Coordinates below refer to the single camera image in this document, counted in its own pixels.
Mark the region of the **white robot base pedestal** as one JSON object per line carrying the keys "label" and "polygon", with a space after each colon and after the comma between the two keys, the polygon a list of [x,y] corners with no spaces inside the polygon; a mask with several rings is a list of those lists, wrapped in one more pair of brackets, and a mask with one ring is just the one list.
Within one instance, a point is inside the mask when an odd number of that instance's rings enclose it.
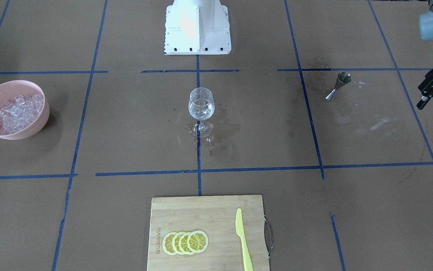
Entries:
{"label": "white robot base pedestal", "polygon": [[231,53],[229,11],[219,0],[175,0],[165,15],[165,55]]}

